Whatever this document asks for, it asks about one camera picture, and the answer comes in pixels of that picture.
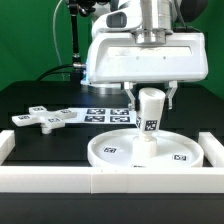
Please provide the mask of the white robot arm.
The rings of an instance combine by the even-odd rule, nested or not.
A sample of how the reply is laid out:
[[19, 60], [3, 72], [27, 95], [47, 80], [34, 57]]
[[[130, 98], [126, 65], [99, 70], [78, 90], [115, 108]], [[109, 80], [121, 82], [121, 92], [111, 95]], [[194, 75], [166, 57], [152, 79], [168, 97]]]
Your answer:
[[208, 74], [204, 34], [174, 27], [185, 0], [128, 0], [100, 15], [92, 26], [86, 82], [105, 87], [163, 83], [171, 99], [180, 82]]

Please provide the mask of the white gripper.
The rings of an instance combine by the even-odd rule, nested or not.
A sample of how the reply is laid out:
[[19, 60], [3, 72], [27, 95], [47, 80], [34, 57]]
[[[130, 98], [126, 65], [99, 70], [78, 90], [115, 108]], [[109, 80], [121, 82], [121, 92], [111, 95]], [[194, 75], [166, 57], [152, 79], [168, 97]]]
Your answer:
[[124, 83], [128, 108], [135, 110], [133, 83], [167, 82], [168, 108], [176, 81], [199, 81], [208, 74], [202, 33], [174, 33], [165, 44], [137, 44], [131, 33], [101, 33], [93, 40], [86, 62], [90, 83]]

